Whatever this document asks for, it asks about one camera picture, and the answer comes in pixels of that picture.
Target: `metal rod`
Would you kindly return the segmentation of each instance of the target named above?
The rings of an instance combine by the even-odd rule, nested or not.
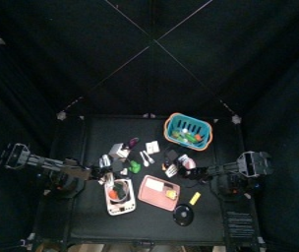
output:
[[[164,38],[213,0],[207,1],[159,38]]]
[[[112,75],[149,48],[149,46],[145,46],[112,72],[110,74],[104,77],[97,83],[96,85],[88,90],[88,94],[102,84],[102,82],[109,79],[112,77]],[[77,97],[70,103],[69,105],[60,111],[64,112],[66,109],[69,109],[84,97],[80,96]]]
[[[157,41],[153,40],[156,42],[156,44],[160,46],[160,48],[167,52],[167,54],[173,58],[173,60],[177,62],[177,64],[185,69],[185,71],[188,72],[188,74],[193,77],[193,79],[196,80],[196,82],[205,88],[205,90],[211,93],[211,95],[216,97],[216,93],[209,89],[209,87],[205,85],[205,83],[196,77],[196,75],[193,74],[193,72],[187,68],[187,66],[179,61],[179,59],[175,57],[175,55],[167,50],[167,48],[163,46],[163,44]],[[235,115],[235,111],[229,108],[229,106],[227,105],[227,103],[217,98],[219,102],[221,103],[221,105],[228,109],[228,111],[232,113],[232,115]]]

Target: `small box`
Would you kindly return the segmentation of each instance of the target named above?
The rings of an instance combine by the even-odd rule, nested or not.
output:
[[[123,144],[114,144],[112,146],[109,155],[113,159],[117,159],[120,161],[125,161],[129,154],[129,150],[123,149]]]

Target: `black tent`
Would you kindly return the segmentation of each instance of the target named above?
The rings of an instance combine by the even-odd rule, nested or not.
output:
[[[0,154],[62,156],[92,116],[236,115],[244,149],[272,156],[262,237],[299,251],[299,0],[0,0],[0,38]],[[32,177],[0,169],[0,248],[33,230]]]

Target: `teal basket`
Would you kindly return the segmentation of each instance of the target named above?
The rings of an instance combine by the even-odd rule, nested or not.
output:
[[[187,129],[187,133],[192,138],[197,135],[200,140],[191,142],[184,136],[177,137],[184,129]],[[173,113],[165,121],[164,136],[169,142],[200,152],[207,149],[212,141],[212,128],[205,121],[200,121],[180,113]]]

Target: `tray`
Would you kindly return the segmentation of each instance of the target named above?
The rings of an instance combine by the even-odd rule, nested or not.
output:
[[[176,199],[172,200],[165,196],[168,190],[175,190],[177,193]],[[180,195],[180,186],[157,177],[145,175],[137,194],[137,199],[161,209],[172,211]]]

